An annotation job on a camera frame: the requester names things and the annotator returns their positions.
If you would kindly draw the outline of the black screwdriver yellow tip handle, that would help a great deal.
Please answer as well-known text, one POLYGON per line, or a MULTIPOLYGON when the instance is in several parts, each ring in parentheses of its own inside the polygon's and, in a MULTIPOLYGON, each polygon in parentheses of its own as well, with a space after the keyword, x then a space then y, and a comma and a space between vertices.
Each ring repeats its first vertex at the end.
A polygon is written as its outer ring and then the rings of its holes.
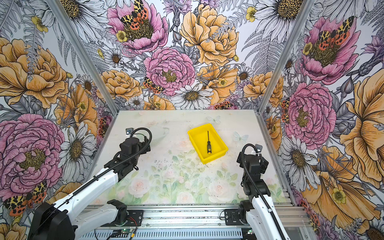
POLYGON ((212 145, 210 141, 210 132, 207 131, 207 153, 211 154, 212 153, 212 145))

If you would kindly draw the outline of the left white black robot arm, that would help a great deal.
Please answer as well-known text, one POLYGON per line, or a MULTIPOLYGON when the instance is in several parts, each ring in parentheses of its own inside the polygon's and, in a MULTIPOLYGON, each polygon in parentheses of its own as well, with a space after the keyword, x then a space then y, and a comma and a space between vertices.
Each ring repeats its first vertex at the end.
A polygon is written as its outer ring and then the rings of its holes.
POLYGON ((83 210, 108 188, 138 169, 139 157, 151 150, 152 138, 152 132, 147 128, 133 130, 120 144, 120 151, 94 177, 53 204, 41 204, 35 210, 28 239, 77 240, 103 225, 124 225, 129 218, 127 205, 118 200, 110 200, 86 214, 83 210))

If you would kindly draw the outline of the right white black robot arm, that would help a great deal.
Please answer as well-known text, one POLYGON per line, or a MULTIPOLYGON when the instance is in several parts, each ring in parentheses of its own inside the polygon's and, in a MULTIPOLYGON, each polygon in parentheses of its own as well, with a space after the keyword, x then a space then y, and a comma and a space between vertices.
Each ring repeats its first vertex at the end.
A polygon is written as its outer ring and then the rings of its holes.
POLYGON ((271 192, 261 179, 269 164, 262 155, 262 146, 245 144, 237 163, 244 170, 241 186, 248 197, 239 205, 241 222, 252 228, 258 240, 289 240, 290 237, 277 214, 271 192))

